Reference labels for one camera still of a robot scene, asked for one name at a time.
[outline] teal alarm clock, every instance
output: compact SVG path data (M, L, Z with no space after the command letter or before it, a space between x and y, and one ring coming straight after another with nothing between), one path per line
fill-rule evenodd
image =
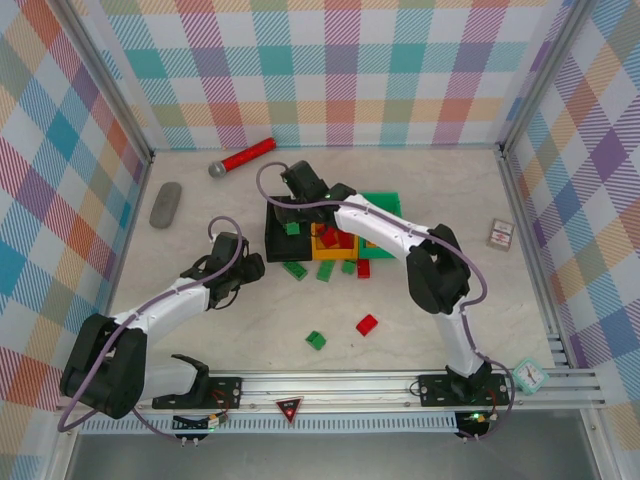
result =
M526 395L533 395L549 380L549 375L532 358L525 358L513 370L513 378Z

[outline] gray eraser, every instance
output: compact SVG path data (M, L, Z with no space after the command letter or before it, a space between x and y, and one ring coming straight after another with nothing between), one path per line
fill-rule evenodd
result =
M155 228L167 228L173 222L173 216L180 202L182 186L176 182L167 182L158 192L156 201L151 209L149 223Z

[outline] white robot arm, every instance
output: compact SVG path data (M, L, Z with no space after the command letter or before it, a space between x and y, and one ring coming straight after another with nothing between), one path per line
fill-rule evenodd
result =
M429 232L425 226L413 224L383 211L362 195L350 195L345 202L363 205L368 210L378 210L386 217L392 217L404 224L413 232ZM340 207L334 216L340 230L366 238L367 241L376 244L402 262L406 261L413 247L418 247L424 241L421 237L401 230L380 217L354 207ZM478 371L483 362L473 352L465 336L460 313L460 304L465 299L466 297L461 297L453 306L451 313L439 312L433 314L433 318L445 345L447 366L457 374L469 377Z
M469 292L468 266L445 249L438 249L437 245L413 235L415 232L429 233L459 249L453 232L443 225L429 229L394 217L342 184L328 189L306 162L287 168L282 177L294 196L292 204L323 198L347 203L339 207L281 208L276 210L276 216L282 223L296 220L334 225L375 243L406 264L411 298L433 315L443 339L451 390L456 392L462 403L472 401L473 395L490 376L491 366L476 355L464 331L460 306ZM386 219L373 212L383 214ZM247 240L242 238L241 241L243 250L246 246L248 251ZM189 318L218 308L219 302L231 292L237 293L241 285L264 275L262 258L254 253L238 258L232 268L214 280L187 289L180 288L222 269L231 261L237 242L235 234L218 235L211 255L199 259L167 290L174 291L174 294L142 309L143 314L137 316L117 339L113 355L102 361L97 374L80 397L82 403L117 419L129 413L140 400L171 396L179 398L183 406L198 408L199 402L210 396L206 365L183 355L174 355L161 365L147 365L146 349ZM140 309L122 312L112 318L99 314L87 318L60 382L65 395L76 394L106 339L132 315L137 315L137 311Z

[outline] marble surface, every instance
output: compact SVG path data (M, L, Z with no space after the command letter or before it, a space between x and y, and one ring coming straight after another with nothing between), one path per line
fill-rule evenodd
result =
M139 305L167 288L200 256L210 252L210 218L235 218L251 251L264 256L265 201L255 187L257 169L268 161L309 161L328 185L342 182L360 191L397 191L404 218L435 227L444 223L484 272L487 300L472 307L472 332L482 351L515 367L524 357L552 367L542 319L518 244L507 253L486 246L493 218L510 220L502 183L490 150L296 149L275 151L214 180L207 166L232 152L160 153L140 208L112 313ZM286 194L278 168L267 170L271 194ZM160 186L182 184L171 227L156 230L149 215ZM232 227L218 225L231 231ZM409 297L404 265L374 260L372 277L359 280L336 267L329 283L316 280L319 262L306 262L301 282L279 264L243 287L236 303L198 315L166 336L152 358L187 354L213 370L440 369L446 359L432 317ZM471 294L478 292L472 278ZM379 325L363 338L355 325L366 314ZM321 351L304 341L317 330Z

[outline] checkered pattern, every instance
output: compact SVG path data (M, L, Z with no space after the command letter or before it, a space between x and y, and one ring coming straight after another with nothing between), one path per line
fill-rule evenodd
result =
M564 327L640 470L640 5L601 0L513 167Z
M136 104L82 0L78 11ZM109 0L174 149L494 143L541 0ZM140 105L136 105L138 115Z
M2 2L0 65L0 478L28 479L143 162L45 0Z
M542 42L542 46L540 47L540 50L538 50L538 54L531 64L529 72L527 72L525 80L522 83L520 90L518 91L518 96L509 109L507 120L502 125L502 129L500 130L500 134L498 136L499 142L504 142L507 134L509 133L509 130L511 130L514 120L518 116L518 113L520 113L522 102L525 98L527 98L529 92L531 91L531 87L533 87L533 85L535 84L536 78L538 76L538 71L540 70L540 67L542 66L544 61L547 59L549 52L551 51L551 46L562 30L562 26L564 25L564 22L567 19L567 16L569 15L569 12L571 11L574 3L576 3L576 0L563 0L562 6L560 7L560 10L558 10L556 17L553 19L551 28L547 32L547 36L545 37L544 42Z

